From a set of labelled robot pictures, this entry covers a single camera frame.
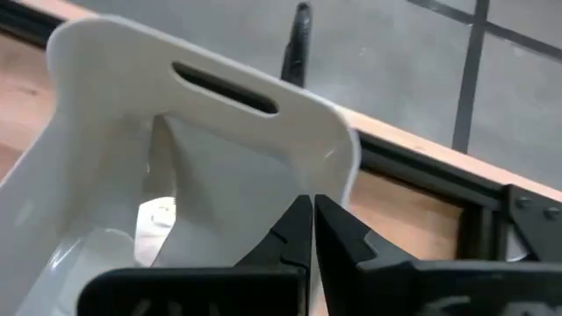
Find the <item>black post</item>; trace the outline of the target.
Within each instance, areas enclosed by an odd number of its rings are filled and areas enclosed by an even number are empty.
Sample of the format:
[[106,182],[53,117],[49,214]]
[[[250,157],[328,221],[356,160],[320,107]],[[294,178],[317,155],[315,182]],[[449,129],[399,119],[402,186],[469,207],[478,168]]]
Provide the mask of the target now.
[[312,11],[308,2],[300,2],[295,11],[288,43],[285,47],[280,78],[304,88],[312,31]]

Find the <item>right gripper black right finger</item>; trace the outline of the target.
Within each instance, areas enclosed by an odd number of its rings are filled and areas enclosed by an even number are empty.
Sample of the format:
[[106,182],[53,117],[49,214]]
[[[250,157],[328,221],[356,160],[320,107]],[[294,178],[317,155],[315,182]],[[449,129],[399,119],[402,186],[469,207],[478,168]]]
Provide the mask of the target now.
[[562,264],[418,260],[326,195],[314,211],[330,316],[562,316]]

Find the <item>black aluminium table frame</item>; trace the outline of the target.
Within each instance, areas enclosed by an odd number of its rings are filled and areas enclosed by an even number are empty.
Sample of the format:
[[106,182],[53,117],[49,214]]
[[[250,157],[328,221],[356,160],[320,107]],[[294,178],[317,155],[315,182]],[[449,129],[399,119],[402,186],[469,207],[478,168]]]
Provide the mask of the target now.
[[[37,5],[0,0],[0,34],[45,50],[51,33],[73,18],[65,9],[68,6],[62,6],[61,18]],[[77,14],[83,18],[90,13],[78,8]],[[353,122],[366,124],[356,124],[361,170],[465,207],[458,224],[457,258],[507,261],[512,235],[528,249],[523,259],[562,262],[562,192],[549,193],[511,174],[502,179],[485,176],[484,171],[497,171],[492,167],[470,171],[460,162],[438,158],[436,152],[424,154],[405,140],[391,140],[391,132],[383,137],[383,132],[368,131],[367,127],[376,125],[374,119],[359,118],[354,112],[349,115]]]

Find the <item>white plastic bin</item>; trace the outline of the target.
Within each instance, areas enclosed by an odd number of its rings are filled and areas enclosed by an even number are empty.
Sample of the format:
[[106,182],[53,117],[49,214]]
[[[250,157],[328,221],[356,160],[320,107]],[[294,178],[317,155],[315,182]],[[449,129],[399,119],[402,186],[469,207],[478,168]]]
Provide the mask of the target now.
[[76,316],[127,268],[227,268],[301,195],[346,205],[357,133],[295,85],[133,21],[59,26],[53,117],[0,183],[0,316]]

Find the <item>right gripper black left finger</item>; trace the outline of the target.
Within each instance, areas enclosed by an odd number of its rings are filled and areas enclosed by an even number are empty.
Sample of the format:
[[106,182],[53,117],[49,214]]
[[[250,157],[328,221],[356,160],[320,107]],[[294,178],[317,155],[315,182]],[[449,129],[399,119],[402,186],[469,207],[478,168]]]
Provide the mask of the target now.
[[81,291],[76,316],[308,316],[313,205],[301,195],[227,268],[127,268]]

